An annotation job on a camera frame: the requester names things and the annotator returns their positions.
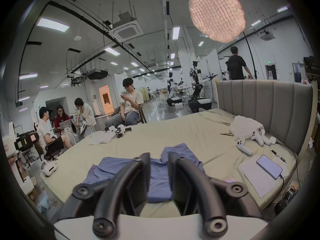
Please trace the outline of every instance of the pink textured lampshade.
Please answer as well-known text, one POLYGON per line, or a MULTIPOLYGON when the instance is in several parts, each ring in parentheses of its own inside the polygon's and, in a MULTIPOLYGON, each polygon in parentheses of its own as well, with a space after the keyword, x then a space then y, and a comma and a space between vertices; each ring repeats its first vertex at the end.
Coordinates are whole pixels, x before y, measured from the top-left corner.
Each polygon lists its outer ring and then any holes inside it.
POLYGON ((212 40, 233 41, 246 27, 238 0, 189 0, 193 24, 212 40))

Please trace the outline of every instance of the white t-shirt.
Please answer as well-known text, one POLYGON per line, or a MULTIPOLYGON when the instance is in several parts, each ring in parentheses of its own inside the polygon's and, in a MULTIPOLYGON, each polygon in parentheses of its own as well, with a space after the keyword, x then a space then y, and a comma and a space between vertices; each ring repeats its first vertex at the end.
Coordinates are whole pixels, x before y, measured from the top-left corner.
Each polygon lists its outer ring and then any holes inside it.
MULTIPOLYGON (((138 105, 143 103, 143 96, 142 93, 138 90, 134 90, 133 93, 129 93, 128 91, 123 91, 124 95, 129 96, 130 99, 132 99, 135 103, 137 103, 138 105)), ((137 113, 139 113, 139 110, 135 109, 130 102, 126 101, 124 99, 121 98, 120 103, 124 103, 124 113, 128 113, 130 111, 135 111, 137 113)))
POLYGON ((89 106, 89 104, 84 103, 82 106, 82 119, 86 125, 93 126, 96 124, 96 119, 94 118, 94 111, 89 106))
POLYGON ((43 119, 39 120, 37 133, 39 134, 39 144, 42 147, 43 152, 46 153, 47 143, 45 140, 45 135, 49 134, 50 136, 50 130, 47 123, 43 119))

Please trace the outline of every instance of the blue garment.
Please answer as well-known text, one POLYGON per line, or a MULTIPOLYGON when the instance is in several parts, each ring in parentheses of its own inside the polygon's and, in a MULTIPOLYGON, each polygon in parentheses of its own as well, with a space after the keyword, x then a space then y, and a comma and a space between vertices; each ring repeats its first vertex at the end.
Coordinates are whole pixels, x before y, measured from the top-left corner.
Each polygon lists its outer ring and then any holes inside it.
MULTIPOLYGON (((192 153, 186 144, 177 146, 167 146, 161 153, 161 159, 151 158, 151 175, 148 192, 148 202, 156 203, 171 199, 169 174, 168 174, 168 154, 169 151, 177 153, 180 157, 190 160, 203 172, 202 162, 192 153)), ((128 158, 105 157, 98 166, 91 166, 87 178, 83 183, 93 184, 106 179, 113 178, 126 163, 130 162, 128 158)))

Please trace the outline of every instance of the gray pants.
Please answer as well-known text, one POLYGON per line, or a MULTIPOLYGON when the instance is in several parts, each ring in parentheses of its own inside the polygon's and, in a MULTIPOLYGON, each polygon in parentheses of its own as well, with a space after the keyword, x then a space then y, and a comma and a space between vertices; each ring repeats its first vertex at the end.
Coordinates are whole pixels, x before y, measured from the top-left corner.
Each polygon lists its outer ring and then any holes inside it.
POLYGON ((136 125, 139 121, 139 113, 136 111, 130 111, 124 114, 124 116, 125 122, 122 120, 121 113, 114 115, 111 119, 106 121, 106 127, 118 127, 119 125, 132 126, 136 125))

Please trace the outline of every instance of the red shirt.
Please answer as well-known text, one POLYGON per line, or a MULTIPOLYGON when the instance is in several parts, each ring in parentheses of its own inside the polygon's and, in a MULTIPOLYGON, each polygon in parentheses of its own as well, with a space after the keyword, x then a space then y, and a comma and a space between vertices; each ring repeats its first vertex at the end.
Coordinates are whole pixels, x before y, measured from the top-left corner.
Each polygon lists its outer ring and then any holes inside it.
POLYGON ((55 118, 54 118, 54 127, 57 129, 59 126, 59 124, 63 121, 67 121, 69 120, 69 116, 66 114, 66 119, 63 118, 63 116, 60 116, 60 115, 57 115, 55 118))

